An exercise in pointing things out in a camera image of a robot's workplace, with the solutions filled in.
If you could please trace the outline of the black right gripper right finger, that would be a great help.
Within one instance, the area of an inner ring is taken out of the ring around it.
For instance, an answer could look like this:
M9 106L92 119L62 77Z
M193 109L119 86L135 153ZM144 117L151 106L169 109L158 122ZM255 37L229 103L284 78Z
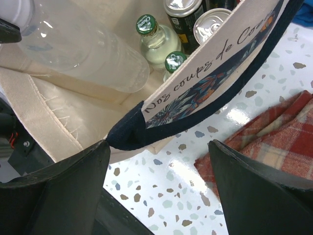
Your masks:
M311 235L313 182L213 140L210 160L230 235Z

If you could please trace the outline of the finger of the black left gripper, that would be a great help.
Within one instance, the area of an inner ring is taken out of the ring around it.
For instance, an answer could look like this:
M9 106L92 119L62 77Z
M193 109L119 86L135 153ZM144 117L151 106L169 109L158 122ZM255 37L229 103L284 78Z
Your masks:
M18 43L22 40L20 28L0 19L0 44Z

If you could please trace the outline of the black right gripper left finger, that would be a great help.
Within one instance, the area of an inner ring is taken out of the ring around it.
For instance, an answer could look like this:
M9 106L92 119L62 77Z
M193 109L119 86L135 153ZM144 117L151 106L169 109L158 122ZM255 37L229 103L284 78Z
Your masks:
M0 186L3 235L148 235L103 187L110 147L78 154Z

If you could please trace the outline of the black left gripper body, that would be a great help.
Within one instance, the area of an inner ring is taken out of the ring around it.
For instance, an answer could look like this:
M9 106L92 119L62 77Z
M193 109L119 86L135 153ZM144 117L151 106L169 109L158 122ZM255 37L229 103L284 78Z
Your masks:
M13 109L0 100L0 140L11 150L8 163L21 175L35 172L54 164L17 118Z

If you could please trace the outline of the beige canvas tote bag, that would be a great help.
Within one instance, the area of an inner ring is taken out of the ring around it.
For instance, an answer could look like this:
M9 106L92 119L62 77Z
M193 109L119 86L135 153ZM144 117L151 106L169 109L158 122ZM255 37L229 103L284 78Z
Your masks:
M139 53L135 22L169 18L161 0L71 0ZM303 4L244 0L186 64L163 82L149 65L139 91L83 81L30 59L19 43L0 45L0 87L17 118L55 162L105 139L118 162L213 115L261 67Z

